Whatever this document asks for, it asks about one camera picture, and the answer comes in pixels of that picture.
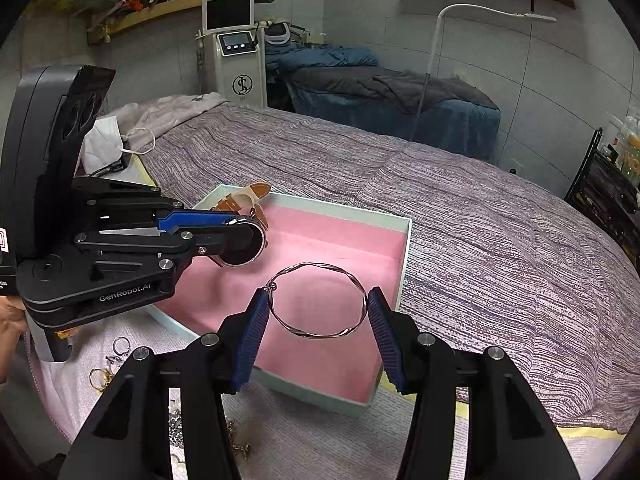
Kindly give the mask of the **person's left hand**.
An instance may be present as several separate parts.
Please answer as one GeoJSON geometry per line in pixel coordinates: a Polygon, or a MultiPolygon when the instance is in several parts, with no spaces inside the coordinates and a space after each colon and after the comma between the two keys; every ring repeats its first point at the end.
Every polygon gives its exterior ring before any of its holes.
{"type": "Polygon", "coordinates": [[[26,332],[25,306],[20,297],[0,297],[0,384],[6,382],[17,341],[26,332]]]}

